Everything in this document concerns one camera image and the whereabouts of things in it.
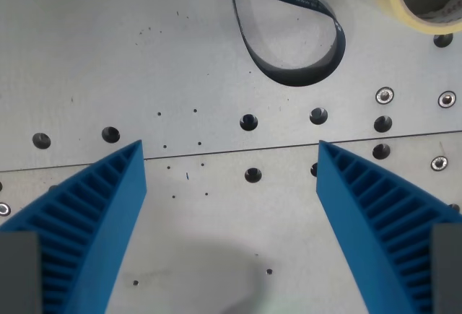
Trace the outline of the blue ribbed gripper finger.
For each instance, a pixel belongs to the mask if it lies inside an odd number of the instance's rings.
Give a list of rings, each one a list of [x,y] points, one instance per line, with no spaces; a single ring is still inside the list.
[[[318,145],[316,192],[369,313],[433,313],[430,236],[461,214],[334,144]]]
[[[86,167],[1,224],[40,242],[44,313],[104,313],[147,182],[140,140]]]

